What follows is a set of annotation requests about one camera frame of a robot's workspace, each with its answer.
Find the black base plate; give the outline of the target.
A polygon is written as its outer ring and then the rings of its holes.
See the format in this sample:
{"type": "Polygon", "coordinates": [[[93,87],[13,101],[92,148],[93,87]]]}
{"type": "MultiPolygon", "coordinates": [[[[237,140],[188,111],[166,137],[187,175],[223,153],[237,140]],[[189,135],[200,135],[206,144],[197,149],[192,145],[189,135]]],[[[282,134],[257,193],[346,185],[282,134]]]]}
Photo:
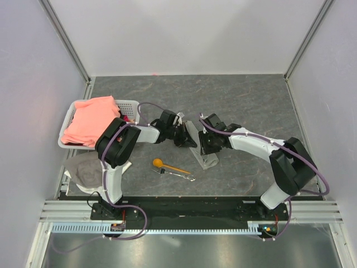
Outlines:
{"type": "Polygon", "coordinates": [[[122,197],[110,205],[104,200],[93,204],[91,219],[125,221],[154,218],[231,218],[238,221],[285,221],[288,206],[266,208],[260,197],[122,197]]]}

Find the grey and white cloth pile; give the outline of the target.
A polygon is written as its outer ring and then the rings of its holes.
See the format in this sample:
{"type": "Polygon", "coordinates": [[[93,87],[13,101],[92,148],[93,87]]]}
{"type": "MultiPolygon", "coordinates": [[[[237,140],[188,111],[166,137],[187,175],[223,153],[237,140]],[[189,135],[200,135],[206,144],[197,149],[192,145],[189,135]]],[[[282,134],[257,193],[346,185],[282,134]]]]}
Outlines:
{"type": "MultiPolygon", "coordinates": [[[[100,193],[103,197],[103,166],[96,151],[86,152],[67,159],[64,162],[65,174],[79,189],[87,194],[100,193]]],[[[110,169],[106,175],[106,189],[111,201],[122,197],[122,178],[118,178],[118,167],[110,169]]]]}

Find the grey cloth napkin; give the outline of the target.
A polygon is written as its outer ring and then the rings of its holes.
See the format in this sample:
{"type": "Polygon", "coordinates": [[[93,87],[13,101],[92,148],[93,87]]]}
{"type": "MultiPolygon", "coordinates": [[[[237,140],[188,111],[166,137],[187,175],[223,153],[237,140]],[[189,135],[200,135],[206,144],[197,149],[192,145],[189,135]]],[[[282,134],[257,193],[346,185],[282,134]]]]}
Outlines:
{"type": "Polygon", "coordinates": [[[193,156],[197,160],[197,162],[200,164],[203,170],[207,170],[209,168],[213,168],[216,166],[219,162],[218,157],[216,154],[210,154],[210,155],[201,155],[200,154],[200,141],[199,141],[199,135],[198,135],[198,130],[195,127],[195,134],[194,134],[194,140],[197,143],[197,148],[190,148],[190,151],[192,152],[193,156]]]}

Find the left aluminium frame post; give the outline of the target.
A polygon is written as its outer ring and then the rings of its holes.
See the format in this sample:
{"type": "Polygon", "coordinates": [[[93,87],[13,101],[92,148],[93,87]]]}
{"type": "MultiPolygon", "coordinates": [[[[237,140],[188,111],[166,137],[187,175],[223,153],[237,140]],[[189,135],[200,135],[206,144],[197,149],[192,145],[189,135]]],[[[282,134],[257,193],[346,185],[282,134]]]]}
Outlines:
{"type": "Polygon", "coordinates": [[[40,5],[44,9],[48,19],[50,20],[51,24],[53,25],[56,33],[58,34],[60,40],[62,41],[63,45],[65,46],[67,52],[69,53],[70,57],[72,58],[74,64],[76,65],[80,75],[86,81],[87,84],[91,82],[91,77],[88,74],[84,64],[79,58],[78,53],[76,52],[72,42],[68,34],[65,31],[64,26],[62,25],[58,15],[55,12],[52,4],[48,0],[39,0],[40,5]]]}

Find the orange plastic spoon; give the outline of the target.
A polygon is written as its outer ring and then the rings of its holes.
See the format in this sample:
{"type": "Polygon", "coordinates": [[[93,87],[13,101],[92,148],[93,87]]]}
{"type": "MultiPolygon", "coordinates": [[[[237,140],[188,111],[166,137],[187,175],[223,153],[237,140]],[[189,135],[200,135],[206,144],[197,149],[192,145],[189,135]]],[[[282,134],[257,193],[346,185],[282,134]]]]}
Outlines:
{"type": "Polygon", "coordinates": [[[171,170],[179,171],[179,172],[182,172],[182,173],[185,173],[185,174],[190,174],[189,171],[186,171],[186,170],[174,167],[174,166],[170,166],[170,165],[164,164],[161,159],[154,159],[153,160],[153,165],[155,167],[157,167],[157,168],[169,168],[171,170]]]}

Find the right aluminium frame post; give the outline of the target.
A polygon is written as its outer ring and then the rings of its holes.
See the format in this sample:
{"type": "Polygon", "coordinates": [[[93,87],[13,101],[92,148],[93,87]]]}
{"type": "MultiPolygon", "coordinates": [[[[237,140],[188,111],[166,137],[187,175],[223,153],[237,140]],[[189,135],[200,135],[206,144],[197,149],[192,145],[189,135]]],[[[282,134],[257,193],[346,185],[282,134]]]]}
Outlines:
{"type": "Polygon", "coordinates": [[[296,69],[298,63],[304,56],[306,50],[308,49],[310,43],[312,42],[313,38],[317,34],[320,26],[322,25],[325,17],[327,16],[330,8],[334,4],[334,0],[324,0],[322,6],[320,7],[317,15],[315,16],[312,24],[310,25],[308,31],[306,32],[297,52],[295,53],[291,63],[289,64],[285,74],[284,79],[287,82],[291,75],[293,74],[294,70],[296,69]]]}

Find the dark red cloth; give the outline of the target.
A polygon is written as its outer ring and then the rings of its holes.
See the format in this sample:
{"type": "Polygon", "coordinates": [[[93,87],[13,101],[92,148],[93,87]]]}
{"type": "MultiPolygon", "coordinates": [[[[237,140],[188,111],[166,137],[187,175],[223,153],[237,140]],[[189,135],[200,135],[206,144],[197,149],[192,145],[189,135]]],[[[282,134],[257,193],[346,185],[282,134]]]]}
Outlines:
{"type": "Polygon", "coordinates": [[[132,122],[127,115],[121,115],[121,119],[126,121],[126,122],[132,122]]]}

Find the aluminium frame post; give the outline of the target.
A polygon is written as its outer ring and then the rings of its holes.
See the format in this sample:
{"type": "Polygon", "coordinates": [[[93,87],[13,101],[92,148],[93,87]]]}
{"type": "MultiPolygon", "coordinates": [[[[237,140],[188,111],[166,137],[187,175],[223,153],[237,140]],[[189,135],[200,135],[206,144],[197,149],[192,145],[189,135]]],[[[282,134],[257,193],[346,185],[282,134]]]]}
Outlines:
{"type": "Polygon", "coordinates": [[[44,9],[48,19],[50,20],[51,24],[53,25],[56,33],[58,34],[60,40],[62,41],[63,45],[65,46],[67,52],[69,53],[70,57],[72,58],[74,64],[76,65],[80,75],[86,81],[87,84],[91,82],[91,77],[88,74],[84,64],[79,58],[78,53],[76,52],[72,42],[68,34],[65,31],[64,26],[62,25],[58,15],[55,12],[52,4],[48,0],[39,0],[40,5],[44,9]]]}
{"type": "Polygon", "coordinates": [[[315,16],[312,24],[310,25],[308,31],[306,32],[297,52],[295,53],[291,63],[289,64],[285,74],[284,79],[287,82],[291,75],[293,74],[294,70],[296,69],[298,63],[304,56],[306,50],[308,49],[310,43],[312,42],[313,38],[317,34],[320,26],[322,25],[325,17],[327,16],[330,8],[334,4],[334,0],[324,0],[322,6],[320,7],[317,15],[315,16]]]}

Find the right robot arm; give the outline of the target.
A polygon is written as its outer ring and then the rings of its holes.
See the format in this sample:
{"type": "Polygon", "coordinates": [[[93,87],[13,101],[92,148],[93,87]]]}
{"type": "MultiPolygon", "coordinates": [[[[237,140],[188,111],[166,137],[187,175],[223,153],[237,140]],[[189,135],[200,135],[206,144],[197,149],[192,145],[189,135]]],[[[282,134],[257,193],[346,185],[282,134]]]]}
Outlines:
{"type": "Polygon", "coordinates": [[[278,205],[299,193],[316,176],[316,165],[297,138],[277,140],[248,131],[235,123],[227,126],[215,113],[207,117],[201,114],[199,121],[204,127],[199,132],[202,155],[215,154],[227,148],[247,152],[270,163],[274,182],[255,206],[260,219],[270,219],[278,205]]]}

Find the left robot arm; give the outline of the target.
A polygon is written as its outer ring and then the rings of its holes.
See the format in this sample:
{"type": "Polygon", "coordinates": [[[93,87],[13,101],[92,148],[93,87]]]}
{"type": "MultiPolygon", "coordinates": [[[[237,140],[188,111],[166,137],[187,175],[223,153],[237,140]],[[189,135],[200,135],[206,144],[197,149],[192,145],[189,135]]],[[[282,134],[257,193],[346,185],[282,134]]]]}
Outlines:
{"type": "Polygon", "coordinates": [[[109,219],[122,215],[122,170],[138,142],[158,144],[172,140],[177,147],[197,147],[180,116],[163,110],[160,117],[147,125],[128,123],[117,117],[95,144],[102,166],[102,198],[106,201],[103,213],[109,219]]]}

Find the clear-handled metal fork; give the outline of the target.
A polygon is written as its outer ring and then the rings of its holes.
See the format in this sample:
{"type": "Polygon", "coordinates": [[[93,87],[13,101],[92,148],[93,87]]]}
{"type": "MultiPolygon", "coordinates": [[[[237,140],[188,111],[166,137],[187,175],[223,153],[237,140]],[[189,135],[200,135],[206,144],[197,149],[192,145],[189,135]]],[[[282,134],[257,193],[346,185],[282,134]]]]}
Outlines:
{"type": "Polygon", "coordinates": [[[168,174],[168,175],[173,175],[173,176],[178,176],[181,177],[183,179],[189,180],[189,181],[195,181],[196,178],[192,175],[185,175],[185,174],[177,174],[177,173],[173,173],[170,171],[166,171],[165,169],[161,168],[161,167],[153,167],[152,170],[158,174],[168,174]]]}

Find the salmon pink folded cloth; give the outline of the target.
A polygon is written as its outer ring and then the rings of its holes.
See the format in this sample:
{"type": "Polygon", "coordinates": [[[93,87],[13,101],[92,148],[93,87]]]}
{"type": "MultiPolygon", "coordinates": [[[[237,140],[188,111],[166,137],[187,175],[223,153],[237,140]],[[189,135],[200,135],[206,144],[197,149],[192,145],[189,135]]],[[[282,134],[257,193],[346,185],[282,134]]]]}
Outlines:
{"type": "Polygon", "coordinates": [[[111,95],[76,101],[74,107],[73,120],[60,138],[64,144],[93,148],[111,122],[120,117],[120,109],[111,95]]]}

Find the white plastic basket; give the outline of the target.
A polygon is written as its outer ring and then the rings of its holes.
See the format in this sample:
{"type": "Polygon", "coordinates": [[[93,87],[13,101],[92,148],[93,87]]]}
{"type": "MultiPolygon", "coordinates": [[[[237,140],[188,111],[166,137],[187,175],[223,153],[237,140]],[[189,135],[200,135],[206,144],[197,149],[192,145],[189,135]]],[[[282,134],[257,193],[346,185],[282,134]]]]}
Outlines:
{"type": "MultiPolygon", "coordinates": [[[[67,110],[66,116],[64,118],[64,121],[62,123],[62,127],[60,129],[59,133],[59,138],[58,138],[58,145],[63,148],[63,149],[77,149],[77,150],[94,150],[93,147],[87,147],[78,143],[63,143],[61,141],[62,136],[64,135],[64,131],[70,126],[71,122],[73,121],[74,114],[76,112],[75,108],[75,103],[76,102],[86,102],[87,99],[80,99],[80,100],[75,100],[72,102],[70,105],[69,109],[67,110]]],[[[140,116],[138,115],[137,112],[137,106],[139,105],[139,102],[136,100],[120,100],[116,99],[115,100],[117,106],[120,108],[120,111],[123,113],[123,115],[128,116],[130,120],[134,121],[139,121],[140,116]]]]}

